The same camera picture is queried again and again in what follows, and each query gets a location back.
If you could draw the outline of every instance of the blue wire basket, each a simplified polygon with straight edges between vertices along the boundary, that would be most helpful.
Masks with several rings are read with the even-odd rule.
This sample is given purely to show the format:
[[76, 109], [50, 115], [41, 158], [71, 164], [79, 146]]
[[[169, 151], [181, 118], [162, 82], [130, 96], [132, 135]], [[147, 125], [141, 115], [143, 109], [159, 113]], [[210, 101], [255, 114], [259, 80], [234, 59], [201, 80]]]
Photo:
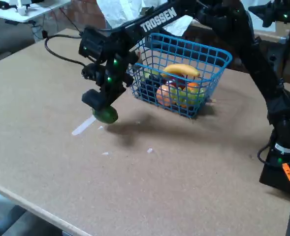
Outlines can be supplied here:
[[[225, 50], [160, 33], [152, 33], [140, 41], [136, 51], [139, 63], [128, 68], [134, 78], [133, 95], [188, 118], [195, 117], [211, 97], [232, 60], [232, 55]], [[192, 77], [163, 71], [174, 63], [193, 66], [200, 75]]]

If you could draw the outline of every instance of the orange sticker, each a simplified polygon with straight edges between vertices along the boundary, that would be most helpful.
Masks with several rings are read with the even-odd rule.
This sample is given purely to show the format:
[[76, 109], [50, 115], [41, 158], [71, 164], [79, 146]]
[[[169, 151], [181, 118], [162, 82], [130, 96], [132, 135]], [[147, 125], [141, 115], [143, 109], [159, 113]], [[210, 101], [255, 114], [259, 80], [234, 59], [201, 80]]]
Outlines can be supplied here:
[[290, 167], [287, 163], [283, 163], [283, 170], [285, 171], [285, 174], [290, 181]]

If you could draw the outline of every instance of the brown table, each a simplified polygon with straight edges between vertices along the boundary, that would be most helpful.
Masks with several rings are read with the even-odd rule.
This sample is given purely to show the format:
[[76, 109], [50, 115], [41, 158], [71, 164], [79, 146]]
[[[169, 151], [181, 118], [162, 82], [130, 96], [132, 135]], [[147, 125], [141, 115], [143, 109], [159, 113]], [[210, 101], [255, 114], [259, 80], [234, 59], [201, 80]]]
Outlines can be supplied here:
[[[202, 25], [196, 20], [192, 21], [191, 26], [209, 29], [207, 26]], [[290, 23], [284, 24], [283, 22], [276, 22], [276, 32], [254, 30], [254, 34], [264, 41], [277, 43], [281, 40], [285, 40], [290, 34]]]
[[[78, 45], [49, 42], [84, 61]], [[0, 193], [74, 235], [285, 235], [290, 198], [258, 182], [271, 127], [248, 74], [226, 70], [196, 120], [129, 90], [117, 123], [72, 136], [91, 116], [81, 94], [95, 88], [81, 69], [43, 42], [0, 61]]]

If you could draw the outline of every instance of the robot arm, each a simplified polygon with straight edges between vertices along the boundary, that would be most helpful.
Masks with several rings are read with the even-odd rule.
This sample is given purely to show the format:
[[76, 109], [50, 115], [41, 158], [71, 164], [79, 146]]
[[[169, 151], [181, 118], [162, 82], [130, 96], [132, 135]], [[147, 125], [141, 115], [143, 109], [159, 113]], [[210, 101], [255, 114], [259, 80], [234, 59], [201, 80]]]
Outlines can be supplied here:
[[[279, 19], [279, 10], [284, 13], [287, 5], [279, 7], [279, 2], [276, 0], [268, 5], [268, 11], [273, 9], [273, 16], [276, 16], [270, 17], [269, 21]], [[286, 9], [289, 16], [290, 7]], [[239, 0], [169, 0], [156, 9], [150, 9], [146, 16], [114, 29], [109, 36], [104, 36], [97, 29], [86, 28], [79, 53], [95, 58], [96, 62], [86, 66], [82, 74], [84, 78], [96, 81], [100, 92], [94, 89], [86, 92], [83, 102], [98, 112], [109, 107], [126, 90], [123, 82], [127, 87], [133, 82], [126, 70], [129, 64], [137, 62], [138, 57], [130, 49], [139, 40], [183, 15], [193, 16], [201, 24], [212, 28], [240, 56], [266, 101], [267, 118], [274, 126], [270, 142], [265, 147], [270, 148], [267, 160], [260, 158], [262, 150], [258, 153], [269, 176], [266, 180], [263, 170], [260, 181], [290, 192], [290, 183], [282, 170], [282, 164], [290, 165], [290, 92], [284, 88], [283, 81], [276, 76], [260, 51], [260, 39], [254, 37], [251, 17]]]

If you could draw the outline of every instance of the banana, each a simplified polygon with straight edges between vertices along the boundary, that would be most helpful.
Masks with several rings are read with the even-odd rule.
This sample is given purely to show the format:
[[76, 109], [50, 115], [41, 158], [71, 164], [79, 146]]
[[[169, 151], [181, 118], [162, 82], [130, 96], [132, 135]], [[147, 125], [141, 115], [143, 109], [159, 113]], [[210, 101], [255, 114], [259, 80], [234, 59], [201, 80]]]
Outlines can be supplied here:
[[200, 72], [196, 70], [194, 67], [186, 64], [171, 64], [168, 65], [164, 70], [164, 72], [171, 74], [183, 74], [189, 76], [200, 76]]

